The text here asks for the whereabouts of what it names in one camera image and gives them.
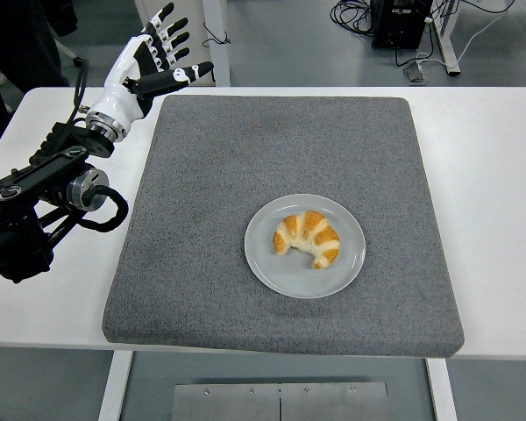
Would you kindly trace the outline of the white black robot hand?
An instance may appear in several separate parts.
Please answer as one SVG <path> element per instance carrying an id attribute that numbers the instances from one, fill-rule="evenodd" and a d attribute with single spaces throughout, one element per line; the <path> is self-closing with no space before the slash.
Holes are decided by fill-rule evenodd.
<path id="1" fill-rule="evenodd" d="M 189 33 L 186 18 L 167 22 L 173 10 L 172 2 L 166 4 L 129 39 L 106 77 L 102 98 L 89 109 L 89 125 L 113 125 L 125 135 L 148 114 L 155 97 L 184 89 L 213 69 L 210 61 L 177 66 L 189 53 L 182 45 Z"/>

